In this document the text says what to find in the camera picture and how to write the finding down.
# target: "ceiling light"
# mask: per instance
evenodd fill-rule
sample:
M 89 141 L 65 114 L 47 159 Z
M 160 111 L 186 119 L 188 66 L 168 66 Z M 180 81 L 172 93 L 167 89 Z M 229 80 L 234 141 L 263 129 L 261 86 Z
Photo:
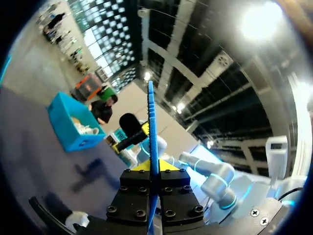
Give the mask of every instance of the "ceiling light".
M 150 78 L 151 78 L 151 74 L 150 74 L 149 72 L 146 72 L 144 79 L 145 79 L 146 81 L 149 81 Z
M 214 144 L 213 141 L 208 141 L 208 142 L 206 143 L 206 146 L 207 146 L 208 149 L 210 149 L 210 148 L 213 146 L 213 144 Z
M 183 110 L 185 108 L 185 105 L 183 104 L 183 103 L 179 103 L 178 105 L 177 105 L 177 109 L 178 110 Z
M 282 18 L 282 9 L 274 2 L 249 8 L 243 17 L 241 31 L 252 40 L 264 40 L 271 37 Z

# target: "screw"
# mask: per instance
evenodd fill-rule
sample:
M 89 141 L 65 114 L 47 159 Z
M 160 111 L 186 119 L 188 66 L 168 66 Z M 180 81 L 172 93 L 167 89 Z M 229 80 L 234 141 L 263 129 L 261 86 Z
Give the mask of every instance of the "screw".
M 107 207 L 107 212 L 108 212 L 108 213 L 114 213 L 114 212 L 116 212 L 116 207 L 114 207 L 114 206 L 108 206 L 108 207 Z
M 268 224 L 268 218 L 267 217 L 263 217 L 261 220 L 260 220 L 260 224 L 262 226 L 265 226 Z
M 126 191 L 128 188 L 126 186 L 121 186 L 119 189 L 122 191 Z
M 184 185 L 184 187 L 182 187 L 182 191 L 190 192 L 191 191 L 190 185 Z
M 144 210 L 136 210 L 136 216 L 137 217 L 145 217 L 146 212 Z
M 174 217 L 175 216 L 175 212 L 172 211 L 172 210 L 167 210 L 165 212 L 165 216 L 168 217 L 168 218 Z
M 166 188 L 164 189 L 164 191 L 165 191 L 165 192 L 171 192 L 171 191 L 173 191 L 173 190 L 172 190 L 172 188 L 170 188 L 170 187 L 166 187 Z
M 257 209 L 253 209 L 253 210 L 250 212 L 250 215 L 251 215 L 252 217 L 257 217 L 259 214 L 260 214 L 260 212 L 259 212 Z
M 145 187 L 140 187 L 140 188 L 139 188 L 139 191 L 140 191 L 140 192 L 146 192 L 147 189 L 146 189 Z
M 203 212 L 203 206 L 196 206 L 196 207 L 194 207 L 194 212 L 202 213 Z

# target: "black hair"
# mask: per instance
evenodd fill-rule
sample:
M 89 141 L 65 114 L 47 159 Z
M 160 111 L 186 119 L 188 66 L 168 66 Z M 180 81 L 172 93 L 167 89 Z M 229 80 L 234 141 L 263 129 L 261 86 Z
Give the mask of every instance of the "black hair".
M 117 95 L 113 94 L 110 96 L 112 100 L 114 101 L 114 104 L 118 101 Z

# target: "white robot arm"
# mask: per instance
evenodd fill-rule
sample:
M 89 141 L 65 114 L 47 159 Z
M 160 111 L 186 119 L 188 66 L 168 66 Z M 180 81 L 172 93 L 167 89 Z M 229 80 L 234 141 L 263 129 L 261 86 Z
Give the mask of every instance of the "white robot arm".
M 237 198 L 233 190 L 228 186 L 233 180 L 235 169 L 228 163 L 220 164 L 209 163 L 183 152 L 179 160 L 188 165 L 201 175 L 207 176 L 207 180 L 201 189 L 212 198 L 222 210 L 227 210 L 235 206 Z

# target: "checkered window pattern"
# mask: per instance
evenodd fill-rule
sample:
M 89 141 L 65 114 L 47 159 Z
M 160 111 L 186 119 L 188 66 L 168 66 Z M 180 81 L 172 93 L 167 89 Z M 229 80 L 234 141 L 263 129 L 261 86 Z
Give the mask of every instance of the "checkered window pattern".
M 108 77 L 134 61 L 124 0 L 80 0 L 91 29 L 85 42 Z
M 123 87 L 127 86 L 131 81 L 136 78 L 136 71 L 135 68 L 131 68 L 120 75 L 115 80 L 111 81 L 111 84 L 115 91 L 118 93 L 123 89 Z

